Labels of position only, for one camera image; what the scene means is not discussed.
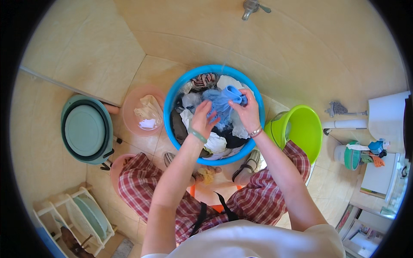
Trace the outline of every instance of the white t-shirt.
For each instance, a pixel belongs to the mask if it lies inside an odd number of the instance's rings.
[[[235,220],[198,233],[170,254],[142,258],[267,258],[345,257],[341,239],[331,225],[321,224],[304,232],[247,220]]]

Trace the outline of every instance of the bracelet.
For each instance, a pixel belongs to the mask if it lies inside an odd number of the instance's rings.
[[[204,136],[202,136],[199,132],[195,131],[192,128],[191,123],[189,124],[189,127],[188,127],[188,133],[190,133],[190,134],[194,135],[196,138],[200,139],[201,142],[203,142],[204,144],[206,144],[208,142],[208,140],[205,139]]]
[[[249,135],[251,138],[254,138],[254,137],[257,136],[259,133],[261,133],[261,131],[262,131],[262,127],[259,126],[258,129],[252,131],[252,133],[249,133],[248,135]]]

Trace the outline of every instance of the hand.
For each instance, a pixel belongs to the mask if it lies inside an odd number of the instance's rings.
[[[211,111],[211,108],[212,102],[204,100],[195,110],[191,122],[192,129],[199,132],[206,139],[209,138],[212,128],[221,120],[221,118],[218,117],[214,122],[211,122],[211,119],[216,116],[216,111],[212,112],[209,118],[207,118],[207,114]]]
[[[258,103],[250,90],[241,89],[240,92],[247,97],[247,105],[243,107],[234,103],[232,100],[228,101],[228,104],[238,112],[241,122],[247,132],[252,133],[261,126],[261,123],[259,122]]]

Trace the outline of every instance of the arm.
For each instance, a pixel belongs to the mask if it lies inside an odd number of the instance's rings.
[[[192,118],[192,128],[205,138],[209,137],[212,128],[219,118],[210,123],[207,114],[211,110],[211,102],[204,101],[196,109]],[[151,253],[170,253],[176,248],[175,212],[181,201],[192,175],[202,143],[194,135],[188,135],[165,170],[155,188],[149,209],[147,229],[142,245],[141,255]]]
[[[258,103],[249,90],[240,91],[248,98],[247,106],[242,107],[232,102],[229,104],[238,112],[242,124],[250,133],[260,127]],[[291,228],[304,231],[314,225],[328,224],[313,202],[300,173],[291,160],[265,133],[259,133],[254,137],[254,141],[267,163],[272,178],[284,196]]]

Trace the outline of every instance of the black handle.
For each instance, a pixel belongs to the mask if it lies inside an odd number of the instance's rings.
[[[106,153],[105,155],[103,155],[102,158],[107,158],[107,157],[109,157],[110,155],[112,155],[114,152],[115,152],[115,150],[112,149],[110,152],[108,152],[108,153]]]
[[[102,163],[103,167],[100,167],[101,170],[109,171],[110,167],[108,167],[105,163]]]

